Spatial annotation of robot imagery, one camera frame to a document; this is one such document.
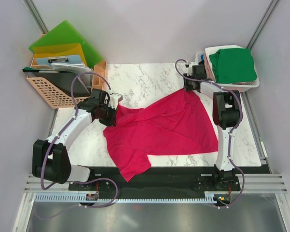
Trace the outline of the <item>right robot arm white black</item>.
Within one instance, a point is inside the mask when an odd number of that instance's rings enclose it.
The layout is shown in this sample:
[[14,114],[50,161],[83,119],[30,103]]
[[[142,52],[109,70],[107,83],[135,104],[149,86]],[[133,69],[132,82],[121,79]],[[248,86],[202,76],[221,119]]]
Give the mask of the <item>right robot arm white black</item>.
[[218,152],[212,175],[212,186],[225,189],[237,179],[233,162],[236,129],[243,119],[240,93],[226,90],[206,76],[204,65],[186,63],[187,73],[183,74],[184,89],[195,90],[213,101],[212,120],[218,130]]

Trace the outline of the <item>pink red t shirt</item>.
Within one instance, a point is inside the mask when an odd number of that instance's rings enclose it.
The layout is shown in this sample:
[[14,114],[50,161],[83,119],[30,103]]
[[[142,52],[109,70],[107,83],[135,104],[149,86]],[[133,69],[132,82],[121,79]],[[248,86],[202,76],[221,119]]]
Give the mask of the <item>pink red t shirt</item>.
[[200,97],[180,89],[146,108],[118,107],[116,126],[103,131],[108,153],[129,182],[151,167],[148,155],[213,153],[218,139]]

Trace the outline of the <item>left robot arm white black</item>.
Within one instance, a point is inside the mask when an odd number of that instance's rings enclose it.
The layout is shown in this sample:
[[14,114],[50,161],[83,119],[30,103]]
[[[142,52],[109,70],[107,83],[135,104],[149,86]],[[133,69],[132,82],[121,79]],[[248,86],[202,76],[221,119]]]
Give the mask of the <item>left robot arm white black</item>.
[[66,123],[45,140],[33,144],[32,174],[40,178],[42,189],[46,190],[44,180],[52,183],[79,182],[86,189],[96,186],[96,177],[85,166],[72,165],[68,151],[80,135],[94,120],[111,127],[116,125],[116,114],[123,96],[93,89],[89,98],[79,102]]

